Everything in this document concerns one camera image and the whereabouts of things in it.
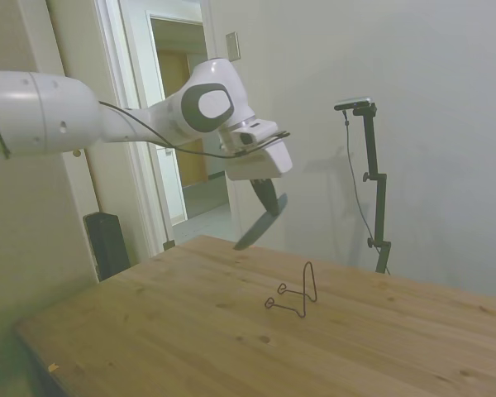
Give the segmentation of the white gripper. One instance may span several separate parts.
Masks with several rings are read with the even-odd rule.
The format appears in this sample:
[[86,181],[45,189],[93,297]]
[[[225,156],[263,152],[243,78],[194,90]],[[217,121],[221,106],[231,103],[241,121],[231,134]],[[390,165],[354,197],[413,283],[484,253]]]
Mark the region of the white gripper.
[[287,146],[286,131],[279,127],[240,127],[219,131],[222,149],[227,157],[225,171],[231,180],[249,180],[265,210],[272,216],[280,213],[273,178],[279,178],[293,167]]

